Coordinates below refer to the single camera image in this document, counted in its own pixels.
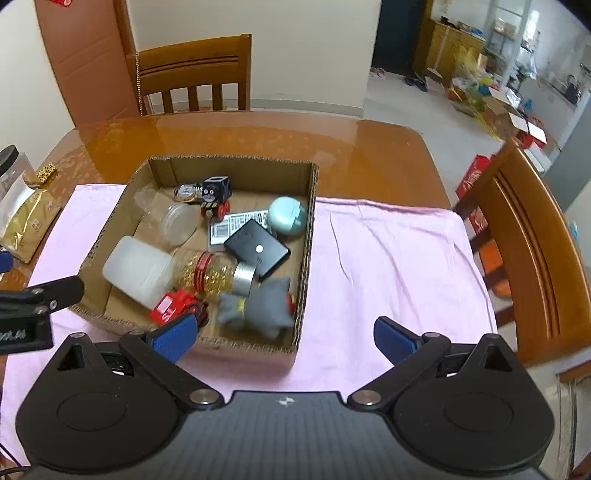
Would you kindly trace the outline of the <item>clear plastic jar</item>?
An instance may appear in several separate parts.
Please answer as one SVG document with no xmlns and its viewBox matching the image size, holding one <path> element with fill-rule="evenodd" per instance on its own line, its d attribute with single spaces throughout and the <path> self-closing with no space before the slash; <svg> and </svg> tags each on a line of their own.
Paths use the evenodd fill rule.
<svg viewBox="0 0 591 480">
<path fill-rule="evenodd" d="M 136 237 L 149 245 L 170 251 L 183 245 L 197 230 L 197 211 L 175 201 L 164 190 L 143 187 L 133 199 L 140 215 Z"/>
</svg>

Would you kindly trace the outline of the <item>wooden chair behind table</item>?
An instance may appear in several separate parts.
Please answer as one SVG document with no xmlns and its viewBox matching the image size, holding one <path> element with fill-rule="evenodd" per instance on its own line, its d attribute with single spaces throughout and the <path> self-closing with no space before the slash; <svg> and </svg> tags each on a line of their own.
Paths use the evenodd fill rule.
<svg viewBox="0 0 591 480">
<path fill-rule="evenodd" d="M 223 109 L 222 87 L 238 87 L 238 110 L 250 109 L 252 35 L 224 36 L 176 43 L 130 53 L 127 67 L 141 116 L 152 113 L 148 97 L 158 94 L 163 112 L 174 112 L 171 92 L 183 89 L 188 109 L 199 110 L 199 87 L 211 87 L 211 109 Z"/>
</svg>

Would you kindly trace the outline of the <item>wooden chair on right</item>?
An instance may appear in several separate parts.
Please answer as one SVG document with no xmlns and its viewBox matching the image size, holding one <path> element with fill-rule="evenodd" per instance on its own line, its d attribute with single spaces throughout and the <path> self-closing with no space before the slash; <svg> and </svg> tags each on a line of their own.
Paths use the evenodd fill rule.
<svg viewBox="0 0 591 480">
<path fill-rule="evenodd" d="M 502 263 L 484 281 L 510 285 L 512 304 L 496 320 L 514 324 L 521 362 L 531 367 L 589 347 L 590 287 L 580 251 L 517 141 L 503 145 L 454 210 L 462 219 L 481 210 L 487 221 L 470 244 L 474 252 L 497 245 Z"/>
</svg>

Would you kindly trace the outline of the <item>jar of yellow capsules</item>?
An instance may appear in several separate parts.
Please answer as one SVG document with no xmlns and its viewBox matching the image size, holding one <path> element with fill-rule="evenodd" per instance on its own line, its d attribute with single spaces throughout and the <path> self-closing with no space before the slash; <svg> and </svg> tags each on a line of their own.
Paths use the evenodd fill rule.
<svg viewBox="0 0 591 480">
<path fill-rule="evenodd" d="M 178 249 L 172 256 L 174 285 L 207 303 L 217 304 L 221 293 L 249 296 L 256 270 L 221 252 Z"/>
</svg>

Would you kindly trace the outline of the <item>grey plush toy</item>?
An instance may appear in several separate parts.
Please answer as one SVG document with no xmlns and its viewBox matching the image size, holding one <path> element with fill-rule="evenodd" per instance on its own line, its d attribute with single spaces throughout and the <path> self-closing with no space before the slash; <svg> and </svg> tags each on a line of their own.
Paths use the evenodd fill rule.
<svg viewBox="0 0 591 480">
<path fill-rule="evenodd" d="M 218 295 L 216 320 L 236 330 L 253 329 L 269 339 L 294 327 L 294 296 L 290 293 L 290 278 L 270 278 L 242 297 L 235 294 Z"/>
</svg>

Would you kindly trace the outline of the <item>light blue round case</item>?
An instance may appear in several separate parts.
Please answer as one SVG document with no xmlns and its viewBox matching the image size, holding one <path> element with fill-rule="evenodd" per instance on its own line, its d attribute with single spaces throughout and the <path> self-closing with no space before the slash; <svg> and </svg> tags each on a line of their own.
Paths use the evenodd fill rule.
<svg viewBox="0 0 591 480">
<path fill-rule="evenodd" d="M 271 230 L 283 236 L 300 235 L 304 232 L 307 221 L 307 208 L 294 197 L 276 198 L 267 209 L 267 223 Z"/>
</svg>

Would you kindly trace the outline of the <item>red toy train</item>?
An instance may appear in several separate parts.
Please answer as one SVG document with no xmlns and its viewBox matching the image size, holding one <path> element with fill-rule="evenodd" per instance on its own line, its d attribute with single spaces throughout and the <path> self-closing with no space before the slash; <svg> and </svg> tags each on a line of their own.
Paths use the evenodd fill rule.
<svg viewBox="0 0 591 480">
<path fill-rule="evenodd" d="M 184 289 L 169 291 L 151 310 L 149 318 L 163 326 L 183 314 L 193 315 L 197 326 L 204 327 L 208 323 L 208 304 Z"/>
</svg>

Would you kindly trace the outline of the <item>clear jar black lid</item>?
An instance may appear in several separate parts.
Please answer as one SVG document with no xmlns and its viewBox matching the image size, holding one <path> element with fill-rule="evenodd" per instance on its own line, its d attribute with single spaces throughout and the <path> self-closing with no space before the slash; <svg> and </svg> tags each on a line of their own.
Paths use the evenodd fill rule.
<svg viewBox="0 0 591 480">
<path fill-rule="evenodd" d="M 8 145 L 0 151 L 0 199 L 20 177 L 26 183 L 37 182 L 36 172 L 27 155 L 14 144 Z"/>
</svg>

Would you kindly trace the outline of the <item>white plastic bottle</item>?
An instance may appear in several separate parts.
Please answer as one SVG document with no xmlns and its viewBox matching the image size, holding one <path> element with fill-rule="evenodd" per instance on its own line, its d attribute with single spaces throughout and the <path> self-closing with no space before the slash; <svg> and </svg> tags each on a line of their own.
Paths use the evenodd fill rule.
<svg viewBox="0 0 591 480">
<path fill-rule="evenodd" d="M 174 283 L 174 262 L 165 253 L 131 236 L 122 237 L 102 268 L 103 278 L 152 310 Z"/>
</svg>

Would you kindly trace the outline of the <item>black blue toy train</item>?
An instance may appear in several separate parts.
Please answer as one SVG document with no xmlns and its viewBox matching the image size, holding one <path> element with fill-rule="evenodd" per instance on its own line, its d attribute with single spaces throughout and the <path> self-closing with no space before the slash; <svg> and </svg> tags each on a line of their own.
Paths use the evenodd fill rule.
<svg viewBox="0 0 591 480">
<path fill-rule="evenodd" d="M 221 222 L 230 211 L 230 179 L 228 176 L 211 176 L 201 183 L 201 215 L 208 220 Z"/>
</svg>

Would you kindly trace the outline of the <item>pink towel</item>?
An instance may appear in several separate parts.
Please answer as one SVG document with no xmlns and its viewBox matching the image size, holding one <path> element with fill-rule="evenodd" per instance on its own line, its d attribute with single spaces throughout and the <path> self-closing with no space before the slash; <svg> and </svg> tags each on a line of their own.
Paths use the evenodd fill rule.
<svg viewBox="0 0 591 480">
<path fill-rule="evenodd" d="M 223 394 L 235 390 L 338 391 L 384 373 L 375 320 L 475 343 L 496 331 L 490 297 L 465 226 L 448 210 L 321 198 L 301 341 L 293 368 L 190 353 L 181 366 Z"/>
</svg>

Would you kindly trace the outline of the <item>red box on floor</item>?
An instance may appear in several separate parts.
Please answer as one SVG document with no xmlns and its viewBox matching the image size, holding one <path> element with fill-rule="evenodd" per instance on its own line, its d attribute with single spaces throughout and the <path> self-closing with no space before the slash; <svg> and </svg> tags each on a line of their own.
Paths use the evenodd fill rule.
<svg viewBox="0 0 591 480">
<path fill-rule="evenodd" d="M 483 172 L 491 165 L 495 155 L 490 157 L 484 155 L 476 155 L 470 164 L 468 170 L 464 174 L 458 187 L 456 188 L 456 195 L 461 200 L 465 194 L 473 187 L 476 181 L 481 177 Z"/>
</svg>

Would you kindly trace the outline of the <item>cardboard box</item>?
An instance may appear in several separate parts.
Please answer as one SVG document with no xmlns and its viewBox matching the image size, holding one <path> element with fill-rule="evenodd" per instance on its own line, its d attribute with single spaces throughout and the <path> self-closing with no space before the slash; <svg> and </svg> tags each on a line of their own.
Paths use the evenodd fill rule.
<svg viewBox="0 0 591 480">
<path fill-rule="evenodd" d="M 288 370 L 307 299 L 318 166 L 256 157 L 146 160 L 127 183 L 79 270 L 76 312 L 123 334 L 178 313 L 204 318 L 198 351 Z M 287 238 L 249 219 L 211 247 L 211 228 L 233 213 L 294 199 Z"/>
</svg>

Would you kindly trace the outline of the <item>black oval case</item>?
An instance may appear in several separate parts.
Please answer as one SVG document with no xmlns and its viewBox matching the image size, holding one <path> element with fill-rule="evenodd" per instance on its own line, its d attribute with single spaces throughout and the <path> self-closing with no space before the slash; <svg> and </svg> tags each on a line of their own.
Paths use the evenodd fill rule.
<svg viewBox="0 0 591 480">
<path fill-rule="evenodd" d="M 224 248 L 256 270 L 260 280 L 270 277 L 290 258 L 290 249 L 259 222 L 250 219 L 224 242 Z"/>
</svg>

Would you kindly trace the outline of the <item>wooden door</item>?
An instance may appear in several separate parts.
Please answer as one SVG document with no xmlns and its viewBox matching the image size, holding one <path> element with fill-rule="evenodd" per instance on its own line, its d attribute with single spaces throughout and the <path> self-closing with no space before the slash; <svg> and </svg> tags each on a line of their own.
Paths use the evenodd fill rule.
<svg viewBox="0 0 591 480">
<path fill-rule="evenodd" d="M 126 57 L 135 51 L 124 1 L 36 1 L 45 50 L 75 126 L 139 115 Z"/>
</svg>

